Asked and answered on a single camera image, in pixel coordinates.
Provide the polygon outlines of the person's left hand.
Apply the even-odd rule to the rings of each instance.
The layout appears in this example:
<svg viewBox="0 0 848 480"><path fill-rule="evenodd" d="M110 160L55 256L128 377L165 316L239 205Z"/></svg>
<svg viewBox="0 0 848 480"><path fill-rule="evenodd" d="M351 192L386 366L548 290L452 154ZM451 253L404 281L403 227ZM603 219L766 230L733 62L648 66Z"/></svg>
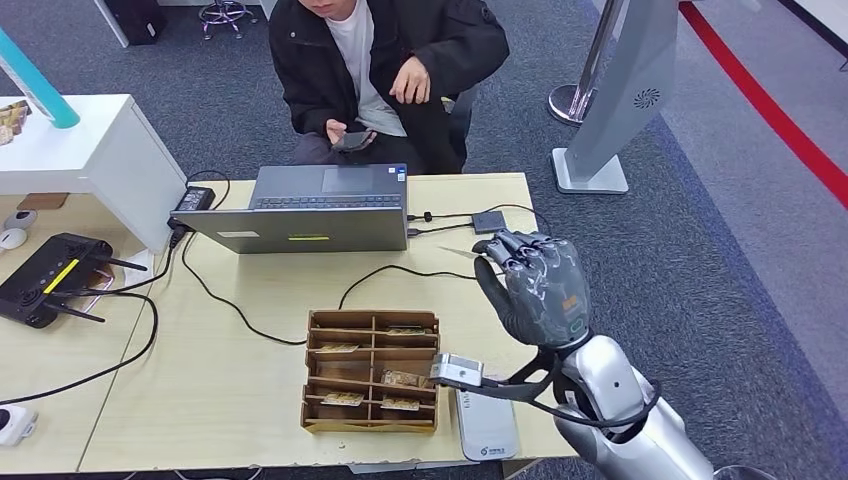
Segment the person's left hand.
<svg viewBox="0 0 848 480"><path fill-rule="evenodd" d="M430 100L431 80L424 64L415 56L400 67L389 94L400 104L424 104Z"/></svg>

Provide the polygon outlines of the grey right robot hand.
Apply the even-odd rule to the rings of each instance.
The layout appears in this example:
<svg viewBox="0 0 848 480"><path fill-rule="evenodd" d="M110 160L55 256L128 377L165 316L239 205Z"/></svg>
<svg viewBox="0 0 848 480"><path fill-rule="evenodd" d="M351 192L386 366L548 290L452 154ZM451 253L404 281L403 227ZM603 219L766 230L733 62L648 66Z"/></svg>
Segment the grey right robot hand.
<svg viewBox="0 0 848 480"><path fill-rule="evenodd" d="M563 349L590 335L589 287L571 242L501 230L472 251L477 283L514 339Z"/></svg>

